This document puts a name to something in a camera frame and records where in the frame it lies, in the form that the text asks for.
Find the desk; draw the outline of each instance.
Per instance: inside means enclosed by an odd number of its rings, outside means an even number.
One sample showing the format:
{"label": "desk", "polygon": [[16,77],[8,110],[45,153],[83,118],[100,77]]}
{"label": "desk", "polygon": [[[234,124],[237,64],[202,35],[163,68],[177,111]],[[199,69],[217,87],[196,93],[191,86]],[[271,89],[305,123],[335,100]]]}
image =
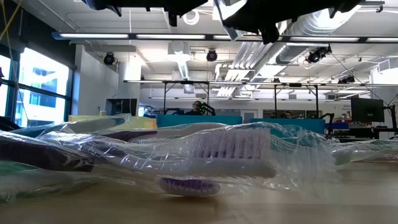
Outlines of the desk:
{"label": "desk", "polygon": [[394,128],[350,128],[349,133],[347,135],[355,136],[356,138],[379,139],[381,132],[398,133],[398,129],[394,129]]}
{"label": "desk", "polygon": [[7,224],[112,223],[396,223],[398,166],[355,163],[343,167],[340,184],[324,199],[292,192],[250,190],[215,198],[144,194],[118,184],[98,184],[0,207]]}

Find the window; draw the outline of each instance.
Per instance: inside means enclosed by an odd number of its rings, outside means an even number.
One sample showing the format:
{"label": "window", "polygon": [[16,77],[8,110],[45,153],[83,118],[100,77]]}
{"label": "window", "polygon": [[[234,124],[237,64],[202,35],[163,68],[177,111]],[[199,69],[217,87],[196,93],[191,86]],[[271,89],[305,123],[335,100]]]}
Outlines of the window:
{"label": "window", "polygon": [[[277,110],[276,118],[282,118],[282,114],[284,114],[285,111],[289,111],[292,114],[292,118],[298,118],[298,119],[305,118],[304,110]],[[263,118],[275,118],[275,110],[263,110],[262,117]]]}
{"label": "window", "polygon": [[[304,111],[304,110],[277,110],[277,118],[282,117],[282,113],[285,111],[289,111],[292,113],[292,118],[304,119],[309,117],[310,115],[316,115],[317,111]],[[262,111],[263,118],[275,118],[275,110],[263,110]]]}
{"label": "window", "polygon": [[[0,86],[0,116],[23,128],[64,122],[72,100],[70,69],[28,48],[14,58],[11,61],[0,55],[3,79],[7,80]],[[13,68],[19,69],[16,77],[10,76]]]}
{"label": "window", "polygon": [[241,110],[216,109],[216,115],[218,115],[218,116],[240,116]]}
{"label": "window", "polygon": [[0,116],[6,115],[8,97],[8,86],[3,84],[0,86]]}
{"label": "window", "polygon": [[65,99],[30,90],[21,90],[21,97],[17,96],[15,123],[20,127],[61,123],[64,115]]}
{"label": "window", "polygon": [[11,59],[0,55],[1,73],[4,75],[2,79],[8,80],[10,78]]}
{"label": "window", "polygon": [[66,95],[68,77],[69,68],[51,58],[28,48],[21,54],[21,84]]}

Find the toothbrush head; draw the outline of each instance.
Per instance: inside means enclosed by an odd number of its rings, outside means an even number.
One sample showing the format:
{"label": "toothbrush head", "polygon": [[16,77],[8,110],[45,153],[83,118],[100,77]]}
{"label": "toothbrush head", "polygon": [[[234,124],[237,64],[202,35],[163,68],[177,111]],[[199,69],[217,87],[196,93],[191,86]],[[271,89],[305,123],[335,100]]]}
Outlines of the toothbrush head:
{"label": "toothbrush head", "polygon": [[247,129],[200,133],[186,162],[187,175],[263,177],[276,176],[272,168],[269,129]]}
{"label": "toothbrush head", "polygon": [[215,195],[220,191],[219,183],[208,180],[176,180],[161,178],[159,180],[159,185],[168,194],[188,197],[207,197]]}

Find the black cable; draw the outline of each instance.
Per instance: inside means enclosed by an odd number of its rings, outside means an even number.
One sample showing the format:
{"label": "black cable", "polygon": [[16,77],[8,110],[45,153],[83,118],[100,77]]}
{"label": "black cable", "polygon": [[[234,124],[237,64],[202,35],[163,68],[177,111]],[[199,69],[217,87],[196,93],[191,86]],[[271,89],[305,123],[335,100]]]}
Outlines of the black cable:
{"label": "black cable", "polygon": [[397,95],[390,101],[390,103],[397,98]]}
{"label": "black cable", "polygon": [[[334,58],[338,61],[338,63],[340,63],[340,65],[343,66],[347,72],[349,72],[349,74],[351,74],[355,79],[357,79],[357,81],[359,81],[360,84],[364,85],[364,84],[361,82],[361,80],[359,80],[358,78],[356,78],[355,75],[354,75],[350,70],[348,70],[348,68],[345,67],[345,66],[343,65],[343,63],[340,62],[340,60],[338,60],[337,57],[336,57],[333,53],[331,53],[331,54],[332,54],[332,56],[334,56]],[[383,103],[385,103],[387,106],[389,106],[382,98],[380,98],[379,96],[377,96],[369,87],[367,87],[366,85],[364,85],[364,86],[365,86],[365,88],[367,88],[373,95],[375,95],[377,98],[379,98],[380,100],[382,100]]]}

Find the yellow cable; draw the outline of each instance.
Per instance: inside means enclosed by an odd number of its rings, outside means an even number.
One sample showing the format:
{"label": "yellow cable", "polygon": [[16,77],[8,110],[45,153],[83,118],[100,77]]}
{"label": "yellow cable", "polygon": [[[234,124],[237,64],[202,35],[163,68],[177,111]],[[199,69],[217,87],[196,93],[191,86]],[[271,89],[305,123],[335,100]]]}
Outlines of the yellow cable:
{"label": "yellow cable", "polygon": [[3,18],[4,18],[4,25],[6,25],[6,29],[4,30],[4,32],[6,33],[6,37],[7,37],[8,49],[9,49],[10,59],[11,59],[11,64],[12,64],[12,75],[14,76],[14,80],[15,80],[15,88],[17,89],[18,94],[19,94],[19,98],[20,98],[21,101],[22,101],[22,108],[23,108],[24,111],[25,111],[25,116],[26,116],[27,124],[28,124],[28,126],[31,127],[32,125],[31,125],[30,120],[29,120],[29,118],[28,118],[28,116],[27,116],[27,112],[26,112],[25,106],[24,106],[24,101],[23,101],[23,99],[22,99],[21,91],[20,91],[20,89],[19,89],[19,84],[18,84],[18,80],[17,80],[17,73],[16,73],[16,69],[15,69],[15,65],[14,65],[14,60],[12,59],[11,42],[10,42],[10,36],[9,36],[9,34],[8,34],[8,29],[7,29],[6,7],[5,7],[5,5],[4,5],[4,0],[1,0],[1,2],[3,3],[3,4],[2,4],[2,14],[3,14]]}
{"label": "yellow cable", "polygon": [[[15,9],[14,13],[12,13],[12,16],[11,16],[11,18],[10,18],[10,21],[8,21],[8,23],[5,23],[6,26],[5,26],[4,30],[1,32],[0,40],[2,39],[2,37],[4,36],[4,34],[8,31],[8,27],[11,25],[11,22],[14,20],[14,17],[15,17],[15,15],[17,14],[18,9],[19,9],[19,7],[21,6],[22,1],[23,1],[23,0],[19,0],[19,3],[18,3],[18,5],[17,5],[17,8]],[[2,7],[5,8],[5,6],[4,6],[4,0],[1,0],[1,3],[2,3]]]}

